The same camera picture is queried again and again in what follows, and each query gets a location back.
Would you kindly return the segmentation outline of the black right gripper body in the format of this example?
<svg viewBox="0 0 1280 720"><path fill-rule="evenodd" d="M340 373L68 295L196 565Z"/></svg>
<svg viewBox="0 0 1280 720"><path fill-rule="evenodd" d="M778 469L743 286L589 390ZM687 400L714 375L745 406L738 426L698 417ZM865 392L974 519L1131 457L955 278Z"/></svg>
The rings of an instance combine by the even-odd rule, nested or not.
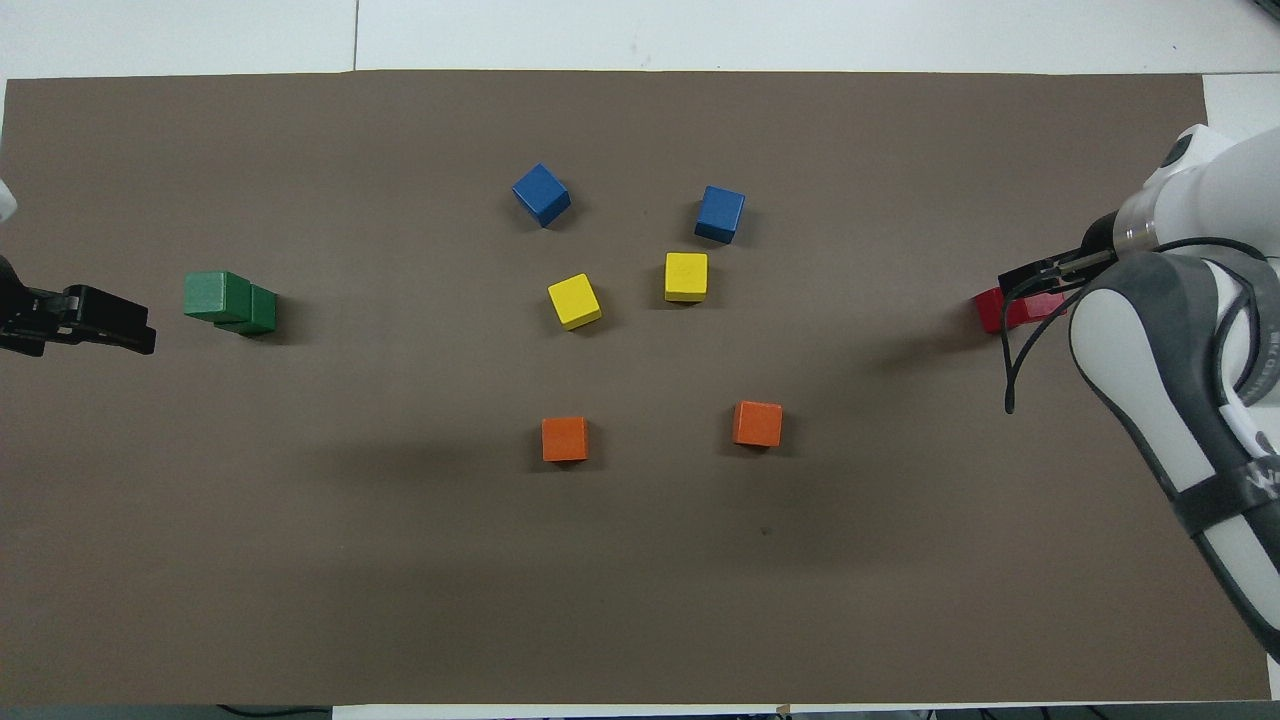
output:
<svg viewBox="0 0 1280 720"><path fill-rule="evenodd" d="M1117 213L1111 211L1094 220L1085 231L1079 247L1079 259L1092 264L1111 264L1117 259L1114 228Z"/></svg>

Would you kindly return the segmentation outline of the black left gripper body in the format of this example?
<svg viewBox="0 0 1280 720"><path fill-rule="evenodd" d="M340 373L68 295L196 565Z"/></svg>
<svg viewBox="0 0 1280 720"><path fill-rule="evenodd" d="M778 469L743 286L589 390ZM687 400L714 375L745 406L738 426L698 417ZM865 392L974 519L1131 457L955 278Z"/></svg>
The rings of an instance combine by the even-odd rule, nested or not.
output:
<svg viewBox="0 0 1280 720"><path fill-rule="evenodd" d="M1 347L31 357L44 356L49 342L73 345L61 333L70 307L70 287L60 292L31 288L1 256Z"/></svg>

